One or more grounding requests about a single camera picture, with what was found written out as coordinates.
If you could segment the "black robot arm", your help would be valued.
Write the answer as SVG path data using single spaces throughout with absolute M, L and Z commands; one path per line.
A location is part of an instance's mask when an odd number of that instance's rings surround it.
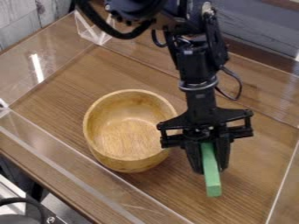
M 228 48 L 220 33 L 218 10 L 210 0 L 101 0 L 112 18 L 133 28 L 121 32 L 100 16 L 91 0 L 75 0 L 75 5 L 96 25 L 116 39 L 133 39 L 145 31 L 163 32 L 164 42 L 152 39 L 170 51 L 180 73 L 179 89 L 186 93 L 187 111 L 160 122 L 160 143 L 164 148 L 184 149 L 191 168 L 207 172 L 204 149 L 212 149 L 216 168 L 230 164 L 230 145 L 235 139 L 252 137 L 248 109 L 222 108 L 216 103 L 220 92 L 218 72 L 234 75 L 226 68 Z

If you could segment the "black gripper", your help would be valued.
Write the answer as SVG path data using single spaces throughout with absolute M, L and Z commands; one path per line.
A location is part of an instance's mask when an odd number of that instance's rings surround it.
M 187 110 L 156 125 L 161 147 L 183 147 L 192 171 L 203 174 L 200 144 L 211 143 L 223 172 L 230 166 L 230 144 L 236 139 L 254 136 L 254 112 L 219 107 L 215 87 L 182 87 L 182 91 L 186 93 Z

